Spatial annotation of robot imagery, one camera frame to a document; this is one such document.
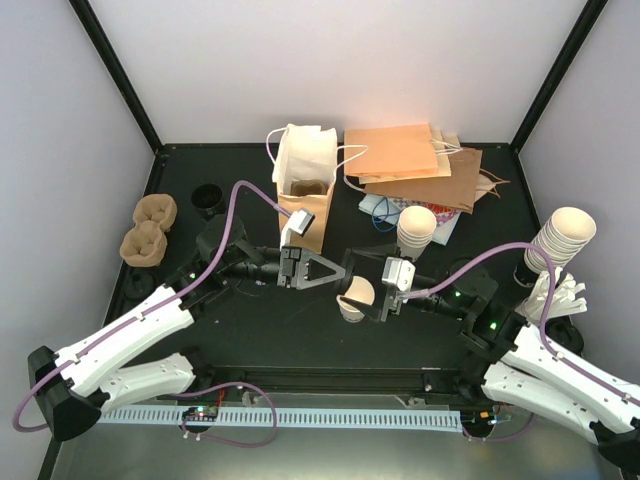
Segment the single white paper cup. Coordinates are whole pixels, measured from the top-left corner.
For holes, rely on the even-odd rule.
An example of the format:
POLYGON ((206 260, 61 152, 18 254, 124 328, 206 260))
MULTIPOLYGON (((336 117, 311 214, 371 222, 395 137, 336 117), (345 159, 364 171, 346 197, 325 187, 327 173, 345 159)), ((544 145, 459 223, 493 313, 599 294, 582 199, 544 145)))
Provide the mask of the single white paper cup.
POLYGON ((364 277, 354 276, 346 292, 336 296, 343 319, 350 323, 358 323, 365 318, 365 313, 358 306, 351 305, 350 301, 371 306, 375 301, 373 285, 364 277))

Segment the brown pulp cup carrier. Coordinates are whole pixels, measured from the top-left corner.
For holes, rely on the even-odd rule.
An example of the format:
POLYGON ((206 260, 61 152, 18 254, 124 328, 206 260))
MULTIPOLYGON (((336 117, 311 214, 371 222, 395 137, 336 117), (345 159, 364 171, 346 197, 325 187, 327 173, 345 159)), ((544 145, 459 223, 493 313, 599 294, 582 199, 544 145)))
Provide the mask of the brown pulp cup carrier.
POLYGON ((291 196, 326 195, 328 185, 320 180, 298 180, 291 183, 291 196))

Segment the orange paper bag white handles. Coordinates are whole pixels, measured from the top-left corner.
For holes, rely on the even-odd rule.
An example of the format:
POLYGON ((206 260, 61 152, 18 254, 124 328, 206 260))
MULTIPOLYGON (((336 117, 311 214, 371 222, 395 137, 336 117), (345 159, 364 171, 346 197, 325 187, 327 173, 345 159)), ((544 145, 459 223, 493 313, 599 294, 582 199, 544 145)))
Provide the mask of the orange paper bag white handles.
POLYGON ((313 215, 303 233, 294 231, 289 218, 279 216, 282 245, 322 252, 331 201, 337 182, 338 135, 334 128, 319 125, 289 124, 267 134, 265 143, 280 134, 278 150, 267 148, 273 164, 272 182, 276 185, 278 205, 290 213, 304 209, 313 215))

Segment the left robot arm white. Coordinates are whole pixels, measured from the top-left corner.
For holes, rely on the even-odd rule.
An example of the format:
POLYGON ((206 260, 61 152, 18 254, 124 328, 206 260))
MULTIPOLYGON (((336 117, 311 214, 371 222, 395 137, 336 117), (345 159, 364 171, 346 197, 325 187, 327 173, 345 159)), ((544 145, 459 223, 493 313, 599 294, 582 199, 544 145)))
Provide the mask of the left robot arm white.
POLYGON ((280 246, 270 248, 251 245, 238 216, 217 216, 197 236, 189 260, 131 311, 72 345, 32 351, 27 358, 30 390, 44 428, 63 442, 88 431, 104 414, 142 400, 185 393, 207 397, 215 376, 195 348, 155 362, 128 363, 194 324, 207 306, 228 294, 229 276, 294 290, 335 283, 345 291, 352 280, 346 267, 288 242, 307 232, 312 220, 304 210, 294 212, 280 246))

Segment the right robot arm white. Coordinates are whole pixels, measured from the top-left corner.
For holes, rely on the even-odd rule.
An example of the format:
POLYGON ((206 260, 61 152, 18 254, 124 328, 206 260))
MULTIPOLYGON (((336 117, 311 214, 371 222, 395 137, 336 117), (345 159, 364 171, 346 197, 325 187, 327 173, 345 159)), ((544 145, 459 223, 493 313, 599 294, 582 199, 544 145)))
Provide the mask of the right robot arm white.
POLYGON ((380 309, 345 295, 339 300, 374 321, 417 302, 461 319, 460 335, 484 367, 457 374, 454 388, 461 400, 476 403, 486 397, 524 408, 573 430, 610 463, 638 474, 639 387, 548 336, 547 323, 557 309, 554 301, 573 298, 576 285, 542 248, 524 242, 494 247, 460 262, 440 283, 419 290, 413 287, 414 271, 409 261, 387 259, 382 277, 387 296, 380 309), (538 254, 546 265, 522 308, 509 309, 494 302, 497 284, 481 265, 515 249, 538 254))

